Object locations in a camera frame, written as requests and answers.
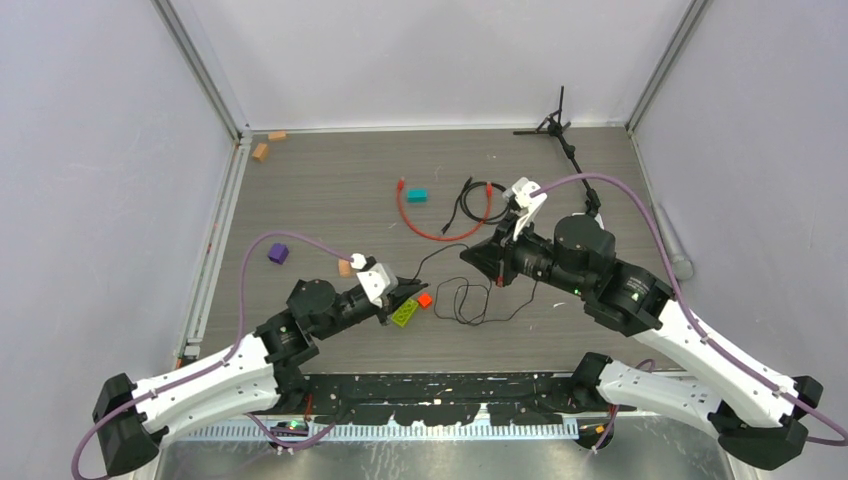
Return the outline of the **black power adapter with cord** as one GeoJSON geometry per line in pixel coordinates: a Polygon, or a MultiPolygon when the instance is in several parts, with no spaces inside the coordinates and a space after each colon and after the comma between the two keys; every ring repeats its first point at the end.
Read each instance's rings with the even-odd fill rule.
{"type": "Polygon", "coordinates": [[[535,301],[538,285],[538,282],[534,283],[529,299],[518,306],[512,313],[504,318],[494,318],[488,314],[490,300],[492,299],[493,290],[495,288],[495,284],[492,280],[487,280],[485,283],[473,283],[466,276],[451,277],[436,285],[436,293],[433,297],[433,312],[439,319],[451,320],[460,325],[469,327],[478,327],[489,323],[509,322],[535,301]],[[438,310],[440,291],[444,286],[453,283],[456,283],[456,289],[451,299],[450,312],[442,315],[438,310]],[[483,293],[483,299],[480,312],[469,317],[465,314],[464,309],[472,290],[480,290],[483,293]]]}

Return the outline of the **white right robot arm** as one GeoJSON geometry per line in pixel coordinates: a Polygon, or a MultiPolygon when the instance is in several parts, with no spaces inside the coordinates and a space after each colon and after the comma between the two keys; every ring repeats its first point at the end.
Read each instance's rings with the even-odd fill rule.
{"type": "Polygon", "coordinates": [[[762,470],[801,454],[808,438],[802,419],[818,404],[822,385],[766,367],[686,315],[667,283],[617,258],[614,236],[593,218],[565,217],[548,239],[502,222],[461,257],[499,286],[524,275],[577,296],[596,323],[662,353],[690,376],[679,381],[589,352],[565,383],[578,408],[624,405],[659,413],[762,470]]]}

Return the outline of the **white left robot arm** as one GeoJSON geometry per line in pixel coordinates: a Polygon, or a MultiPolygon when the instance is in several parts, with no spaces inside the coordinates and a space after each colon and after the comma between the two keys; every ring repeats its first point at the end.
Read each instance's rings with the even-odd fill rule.
{"type": "Polygon", "coordinates": [[[125,373],[107,379],[92,413],[108,476],[137,470],[175,440],[220,420],[278,409],[298,412],[308,383],[300,371],[325,340],[372,317],[387,322],[426,288],[400,279],[373,304],[362,286],[337,292],[326,280],[300,280],[283,311],[229,347],[188,366],[142,380],[125,373]]]}

